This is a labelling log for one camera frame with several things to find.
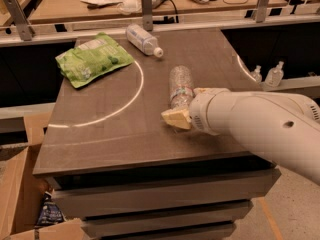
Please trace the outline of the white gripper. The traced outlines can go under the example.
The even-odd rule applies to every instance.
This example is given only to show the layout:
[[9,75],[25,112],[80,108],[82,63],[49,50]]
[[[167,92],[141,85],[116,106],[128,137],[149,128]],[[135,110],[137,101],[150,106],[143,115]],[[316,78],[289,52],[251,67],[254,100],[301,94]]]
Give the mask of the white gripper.
[[192,125],[210,135],[230,135],[229,119],[234,98],[225,88],[194,88],[195,98],[187,106],[179,106],[161,113],[170,126],[189,130]]

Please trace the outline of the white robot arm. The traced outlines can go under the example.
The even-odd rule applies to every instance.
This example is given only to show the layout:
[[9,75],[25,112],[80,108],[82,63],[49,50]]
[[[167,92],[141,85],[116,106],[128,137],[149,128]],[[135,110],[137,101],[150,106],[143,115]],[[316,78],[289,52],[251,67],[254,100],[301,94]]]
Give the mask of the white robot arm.
[[320,184],[320,108],[304,95],[198,88],[189,105],[161,116],[173,127],[230,135],[249,152]]

